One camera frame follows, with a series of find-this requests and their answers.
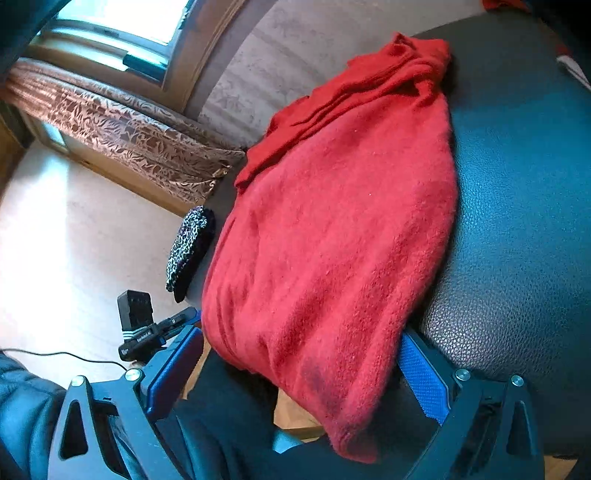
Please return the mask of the bright red fuzzy sweater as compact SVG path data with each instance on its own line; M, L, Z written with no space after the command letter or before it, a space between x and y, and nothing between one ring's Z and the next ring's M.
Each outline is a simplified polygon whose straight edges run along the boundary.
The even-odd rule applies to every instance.
M373 463L370 421L458 200L441 39L394 35L273 116L235 179L202 294L212 349Z

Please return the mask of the black jacket left sleeve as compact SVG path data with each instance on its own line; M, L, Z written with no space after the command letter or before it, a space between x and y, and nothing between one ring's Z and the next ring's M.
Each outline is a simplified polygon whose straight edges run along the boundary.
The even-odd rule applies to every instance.
M66 390L1 356L1 477L3 479L144 479L115 408L92 405L99 449L87 448L83 417L71 406L65 433L54 431Z

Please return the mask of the brown floral curtain left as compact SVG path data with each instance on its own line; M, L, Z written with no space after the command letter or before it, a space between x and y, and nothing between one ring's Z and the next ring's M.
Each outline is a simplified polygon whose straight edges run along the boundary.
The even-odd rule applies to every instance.
M18 59L1 98L185 203L204 202L245 159L175 111L39 60Z

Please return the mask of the window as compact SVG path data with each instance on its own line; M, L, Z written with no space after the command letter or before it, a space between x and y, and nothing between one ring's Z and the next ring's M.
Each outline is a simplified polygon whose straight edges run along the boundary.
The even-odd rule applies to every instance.
M124 70L156 84L166 76L190 14L200 1L70 1L39 32L118 57Z

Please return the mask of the dark red garment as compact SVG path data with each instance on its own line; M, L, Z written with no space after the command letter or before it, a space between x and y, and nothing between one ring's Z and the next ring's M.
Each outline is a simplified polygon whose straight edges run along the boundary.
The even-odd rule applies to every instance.
M482 0L481 3L487 12L500 10L531 11L531 6L524 0Z

